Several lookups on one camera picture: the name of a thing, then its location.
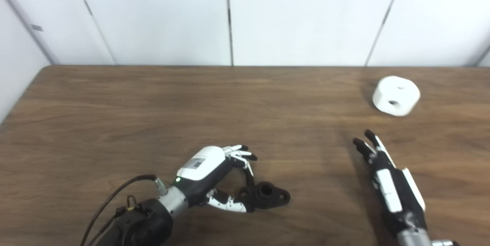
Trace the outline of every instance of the label sticker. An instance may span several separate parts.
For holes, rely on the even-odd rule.
[[[205,158],[202,157],[193,157],[191,160],[188,160],[184,166],[182,166],[183,169],[198,169],[198,167],[203,164],[203,161],[206,160]]]

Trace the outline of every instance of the white wall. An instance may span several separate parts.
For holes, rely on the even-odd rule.
[[[237,66],[363,66],[391,0],[230,0]]]
[[[227,0],[87,0],[117,64],[231,65]]]
[[[55,63],[114,64],[84,0],[12,1]]]
[[[490,45],[490,0],[394,0],[369,66],[472,66]]]
[[[49,65],[6,0],[0,0],[0,123],[39,70]]]

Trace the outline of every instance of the wooden table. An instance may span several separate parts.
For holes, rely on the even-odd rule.
[[[413,80],[407,117],[371,104],[378,80]],[[292,196],[255,213],[186,211],[169,245],[394,245],[351,140],[375,131],[409,167],[429,233],[490,243],[490,69],[49,66],[0,127],[0,245],[77,245],[95,210],[139,174],[167,184],[207,145],[246,144],[257,181]],[[220,188],[244,184],[232,171]],[[156,196],[151,182],[124,190]]]

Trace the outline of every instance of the robotic hand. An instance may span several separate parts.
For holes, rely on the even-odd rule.
[[[244,145],[204,147],[177,171],[177,176],[168,189],[154,175],[142,175],[126,182],[99,208],[80,246],[84,246],[93,222],[109,201],[124,187],[138,180],[154,181],[160,196],[140,203],[134,200],[133,207],[129,207],[129,199],[133,197],[129,196],[127,207],[117,209],[116,214],[100,229],[88,246],[102,234],[97,246],[159,246],[170,237],[173,221],[180,213],[196,205],[210,204],[222,210],[245,213],[253,212],[256,207],[267,209],[287,204],[287,191],[275,188],[268,182],[254,186],[249,160],[256,161],[257,157],[247,150]],[[243,170],[247,183],[240,190],[237,199],[215,188],[233,167]]]
[[[408,169],[397,169],[385,146],[371,130],[364,133],[372,142],[354,138],[369,166],[372,184],[381,200],[382,216],[389,232],[401,246],[459,246],[455,241],[430,240],[427,234],[425,202]]]

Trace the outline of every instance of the white block with hole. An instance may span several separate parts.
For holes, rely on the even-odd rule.
[[[376,108],[393,116],[408,115],[419,99],[415,83],[395,75],[382,78],[372,96]]]

